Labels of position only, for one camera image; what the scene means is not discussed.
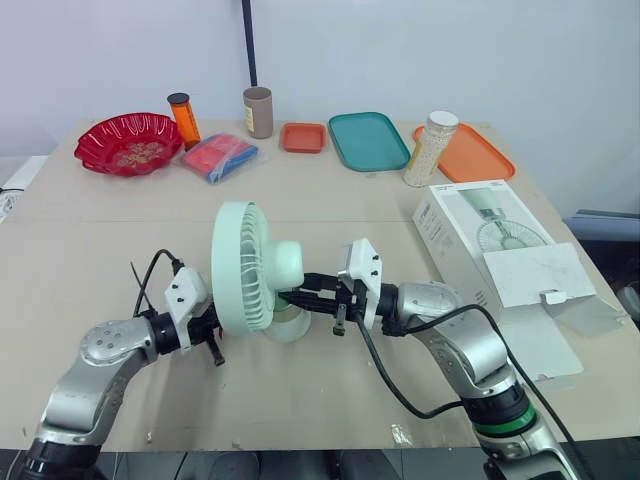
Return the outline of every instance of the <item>white wall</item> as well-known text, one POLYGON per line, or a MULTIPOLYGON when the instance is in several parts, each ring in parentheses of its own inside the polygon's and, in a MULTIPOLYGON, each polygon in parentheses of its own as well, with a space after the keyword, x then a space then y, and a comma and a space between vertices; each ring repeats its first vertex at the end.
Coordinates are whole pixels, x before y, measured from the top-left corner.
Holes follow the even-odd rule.
MULTIPOLYGON (((422 121, 451 109, 492 122, 564 217, 598 199, 634 208, 619 181, 598 181, 640 162, 638 0, 253 4, 258 78, 277 118, 378 110, 422 121)), ((168 112, 174 90, 192 94, 199 116, 242 115, 240 0, 0 9, 0 155, 47 153, 82 116, 168 112)))

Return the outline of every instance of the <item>fan picture on box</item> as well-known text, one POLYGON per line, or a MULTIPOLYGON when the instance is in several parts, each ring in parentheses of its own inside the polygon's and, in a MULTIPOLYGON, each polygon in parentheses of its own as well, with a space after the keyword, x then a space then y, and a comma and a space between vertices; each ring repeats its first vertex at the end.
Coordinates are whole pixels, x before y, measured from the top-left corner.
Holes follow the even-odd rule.
POLYGON ((554 243, 538 221, 514 203, 513 195, 500 185, 441 192, 441 199, 474 256, 554 243))

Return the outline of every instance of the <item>white jar lid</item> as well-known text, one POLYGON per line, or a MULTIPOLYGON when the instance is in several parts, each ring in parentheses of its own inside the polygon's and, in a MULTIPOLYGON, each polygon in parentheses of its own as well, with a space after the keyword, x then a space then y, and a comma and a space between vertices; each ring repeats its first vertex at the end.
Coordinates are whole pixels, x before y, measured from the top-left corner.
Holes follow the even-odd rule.
POLYGON ((429 114, 429 120, 433 123, 437 123, 438 125, 442 125, 443 127, 455 127, 459 123, 457 116, 444 110, 431 112, 429 114))

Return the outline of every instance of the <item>red fruit plate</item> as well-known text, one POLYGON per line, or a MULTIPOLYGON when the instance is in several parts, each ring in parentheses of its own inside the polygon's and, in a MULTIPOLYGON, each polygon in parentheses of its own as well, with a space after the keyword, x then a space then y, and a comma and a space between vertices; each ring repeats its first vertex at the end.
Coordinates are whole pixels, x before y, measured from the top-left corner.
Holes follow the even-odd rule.
POLYGON ((128 113, 94 125, 74 155, 94 172, 132 177, 168 165, 180 145, 178 127, 166 115, 128 113))

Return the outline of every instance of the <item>box flap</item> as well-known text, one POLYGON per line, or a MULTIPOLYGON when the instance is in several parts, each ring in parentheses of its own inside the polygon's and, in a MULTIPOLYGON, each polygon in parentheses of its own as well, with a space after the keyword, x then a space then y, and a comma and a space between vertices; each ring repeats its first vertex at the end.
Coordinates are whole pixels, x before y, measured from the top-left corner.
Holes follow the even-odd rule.
POLYGON ((488 252, 484 259, 505 308, 596 294, 571 243, 488 252))
POLYGON ((541 305, 503 310, 500 331, 534 382, 583 371, 582 363, 541 305))
POLYGON ((585 337, 597 337, 620 328, 627 314, 598 296, 570 300, 558 305, 545 305, 556 320, 585 337))

